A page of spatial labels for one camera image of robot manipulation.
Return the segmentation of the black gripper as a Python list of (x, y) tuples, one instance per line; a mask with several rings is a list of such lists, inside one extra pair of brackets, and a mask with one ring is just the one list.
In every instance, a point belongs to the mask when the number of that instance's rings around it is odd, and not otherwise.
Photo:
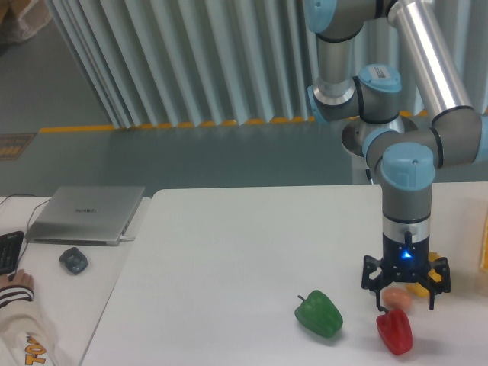
[[(361, 288), (373, 292), (379, 311), (389, 313), (381, 304), (381, 291), (391, 282), (421, 284), (428, 292), (429, 309), (435, 308), (435, 297), (451, 292), (451, 270), (448, 259), (440, 257), (429, 261), (430, 237), (413, 242), (411, 235), (405, 235), (398, 242), (383, 234), (383, 257), (378, 260), (370, 255), (363, 258)], [(440, 279), (430, 274), (434, 271)]]

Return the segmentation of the white striped sleeve forearm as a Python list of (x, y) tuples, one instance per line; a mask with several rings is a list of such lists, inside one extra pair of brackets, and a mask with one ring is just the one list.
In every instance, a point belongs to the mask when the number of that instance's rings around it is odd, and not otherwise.
[(53, 324), (34, 301), (34, 292), (25, 286), (1, 289), (1, 364), (69, 364), (58, 349)]

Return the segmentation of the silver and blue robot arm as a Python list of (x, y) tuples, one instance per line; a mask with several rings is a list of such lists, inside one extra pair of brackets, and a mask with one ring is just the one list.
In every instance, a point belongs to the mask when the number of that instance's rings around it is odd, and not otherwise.
[[(487, 118), (470, 103), (430, 1), (306, 1), (318, 44), (319, 75), (308, 88), (317, 120), (355, 117), (368, 127), (357, 154), (382, 189), (383, 255), (364, 257), (361, 286), (379, 294), (393, 282), (418, 283), (430, 298), (451, 291), (446, 258), (429, 259), (435, 171), (487, 158)], [(352, 41), (364, 23), (386, 18), (413, 63), (427, 130), (405, 126), (398, 71), (384, 64), (352, 74)]]

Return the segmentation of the person's hand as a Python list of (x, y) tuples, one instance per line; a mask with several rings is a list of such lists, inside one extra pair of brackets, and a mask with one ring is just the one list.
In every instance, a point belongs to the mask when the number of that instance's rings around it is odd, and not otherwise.
[(3, 274), (1, 276), (1, 298), (16, 297), (34, 298), (34, 278), (25, 270), (18, 270), (15, 274)]

